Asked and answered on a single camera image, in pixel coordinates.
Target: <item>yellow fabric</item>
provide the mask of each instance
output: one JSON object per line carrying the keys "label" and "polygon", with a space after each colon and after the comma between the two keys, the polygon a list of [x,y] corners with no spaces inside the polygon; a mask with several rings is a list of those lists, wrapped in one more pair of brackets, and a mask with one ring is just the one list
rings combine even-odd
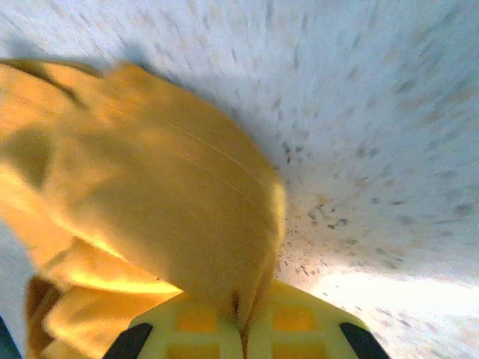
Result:
{"label": "yellow fabric", "polygon": [[284,189],[232,121],[133,64],[0,61],[0,94],[0,215],[60,293],[46,293],[32,358],[101,358],[178,288],[245,327]]}

